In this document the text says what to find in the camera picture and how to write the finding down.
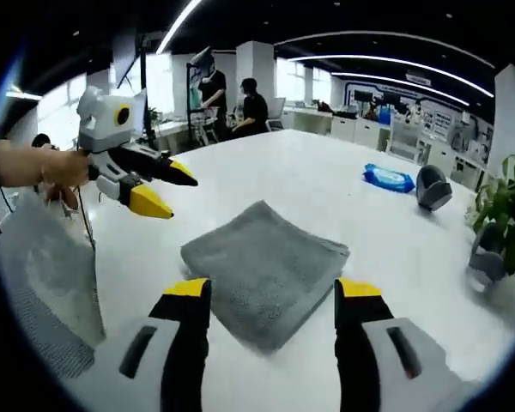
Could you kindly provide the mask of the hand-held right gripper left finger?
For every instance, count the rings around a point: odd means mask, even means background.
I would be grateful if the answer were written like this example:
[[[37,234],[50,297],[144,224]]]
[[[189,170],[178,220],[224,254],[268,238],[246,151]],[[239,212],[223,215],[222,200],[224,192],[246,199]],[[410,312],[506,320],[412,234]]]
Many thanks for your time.
[[[79,377],[87,411],[200,411],[211,282],[166,289],[149,315],[107,335]]]

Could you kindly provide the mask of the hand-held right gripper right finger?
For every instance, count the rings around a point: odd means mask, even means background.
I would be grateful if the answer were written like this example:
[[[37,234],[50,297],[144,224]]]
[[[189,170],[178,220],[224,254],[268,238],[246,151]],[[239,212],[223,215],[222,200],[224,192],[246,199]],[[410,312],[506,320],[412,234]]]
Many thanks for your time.
[[[342,411],[457,411],[476,391],[446,363],[445,350],[408,318],[396,318],[379,288],[340,277],[335,356]]]

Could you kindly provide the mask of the person's left hand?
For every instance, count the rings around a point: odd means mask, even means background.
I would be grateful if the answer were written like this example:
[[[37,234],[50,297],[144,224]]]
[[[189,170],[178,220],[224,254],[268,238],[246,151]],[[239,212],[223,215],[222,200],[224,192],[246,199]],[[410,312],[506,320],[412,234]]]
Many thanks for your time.
[[[88,182],[88,156],[83,150],[46,150],[42,178],[48,203],[61,201],[77,210],[74,189]]]

